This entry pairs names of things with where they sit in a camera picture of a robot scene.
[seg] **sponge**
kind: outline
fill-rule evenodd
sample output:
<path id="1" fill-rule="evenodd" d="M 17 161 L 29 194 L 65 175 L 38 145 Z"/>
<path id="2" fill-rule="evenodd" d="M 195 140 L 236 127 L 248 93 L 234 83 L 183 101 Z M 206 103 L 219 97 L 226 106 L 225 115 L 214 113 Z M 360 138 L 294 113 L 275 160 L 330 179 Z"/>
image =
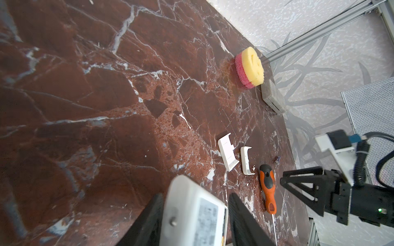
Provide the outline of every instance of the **sponge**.
<path id="1" fill-rule="evenodd" d="M 251 89 L 264 83 L 264 69 L 252 47 L 248 47 L 235 57 L 235 68 L 246 88 Z"/>

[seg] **screwdriver shaft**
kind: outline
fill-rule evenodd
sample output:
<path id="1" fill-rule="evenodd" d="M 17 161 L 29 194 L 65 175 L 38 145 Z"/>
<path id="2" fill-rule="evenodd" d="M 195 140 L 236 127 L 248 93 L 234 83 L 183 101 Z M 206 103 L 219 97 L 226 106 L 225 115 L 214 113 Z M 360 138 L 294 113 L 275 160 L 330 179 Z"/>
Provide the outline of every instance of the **screwdriver shaft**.
<path id="1" fill-rule="evenodd" d="M 278 239 L 276 238 L 276 230 L 275 230 L 275 220 L 272 214 L 272 226 L 273 226 L 273 233 L 275 235 L 275 245 L 278 246 Z"/>

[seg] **pink sponge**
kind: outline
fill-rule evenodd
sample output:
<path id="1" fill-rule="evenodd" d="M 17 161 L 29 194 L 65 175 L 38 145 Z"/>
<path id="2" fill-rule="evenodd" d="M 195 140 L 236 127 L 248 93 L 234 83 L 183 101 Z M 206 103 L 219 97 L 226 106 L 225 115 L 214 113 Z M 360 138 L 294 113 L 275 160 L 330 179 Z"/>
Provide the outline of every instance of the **pink sponge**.
<path id="1" fill-rule="evenodd" d="M 235 68 L 237 69 L 237 74 L 238 77 L 240 78 L 242 84 L 248 88 L 248 89 L 252 89 L 253 87 L 255 87 L 254 85 L 252 85 L 252 83 L 248 80 L 245 70 L 243 69 L 242 66 L 242 53 L 238 54 L 235 57 Z"/>

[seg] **metal frame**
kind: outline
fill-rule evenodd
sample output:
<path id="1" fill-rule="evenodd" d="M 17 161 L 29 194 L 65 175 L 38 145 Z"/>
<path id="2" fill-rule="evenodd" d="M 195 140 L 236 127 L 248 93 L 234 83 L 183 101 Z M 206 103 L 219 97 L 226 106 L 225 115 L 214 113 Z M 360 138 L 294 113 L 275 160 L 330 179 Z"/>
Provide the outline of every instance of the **metal frame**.
<path id="1" fill-rule="evenodd" d="M 315 222 L 313 221 L 313 218 L 309 218 L 309 223 L 310 223 L 310 231 L 309 231 L 309 240 L 308 240 L 308 246 L 318 246 L 319 244 L 319 237 L 318 233 L 316 231 L 316 226 Z"/>
<path id="2" fill-rule="evenodd" d="M 391 40 L 394 43 L 394 0 L 387 0 L 382 4 L 379 4 L 377 9 L 381 13 Z"/>
<path id="3" fill-rule="evenodd" d="M 343 12 L 342 14 L 334 17 L 333 19 L 321 24 L 320 26 L 312 29 L 311 31 L 307 32 L 306 34 L 294 39 L 293 41 L 289 42 L 288 44 L 285 44 L 284 46 L 280 47 L 279 49 L 269 53 L 266 55 L 268 62 L 273 62 L 282 56 L 300 48 L 303 47 L 304 45 L 307 45 L 313 41 L 315 41 L 318 38 L 321 38 L 332 31 L 334 31 L 337 28 L 340 28 L 347 23 L 351 22 L 352 20 L 357 19 L 360 16 L 363 16 L 365 13 L 370 13 L 373 9 L 376 7 L 380 6 L 382 3 L 386 2 L 387 0 L 366 0 L 360 4 L 357 4 L 353 8 L 350 8 L 349 10 Z M 392 23 L 390 27 L 392 30 L 394 30 L 394 18 L 393 15 L 389 15 L 389 7 L 388 5 L 384 5 L 384 7 L 381 8 L 382 10 L 382 15 L 384 16 L 384 19 L 387 19 L 389 23 Z"/>

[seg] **black bracket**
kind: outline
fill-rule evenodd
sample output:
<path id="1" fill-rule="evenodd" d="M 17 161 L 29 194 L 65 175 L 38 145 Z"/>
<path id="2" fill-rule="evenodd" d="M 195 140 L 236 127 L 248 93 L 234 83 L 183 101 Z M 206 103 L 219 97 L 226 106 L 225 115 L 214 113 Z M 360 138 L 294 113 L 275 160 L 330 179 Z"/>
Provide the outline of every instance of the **black bracket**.
<path id="1" fill-rule="evenodd" d="M 324 216 L 326 211 L 336 215 L 337 222 L 348 224 L 351 186 L 339 171 L 323 170 L 321 166 L 286 171 L 281 185 L 318 215 Z"/>

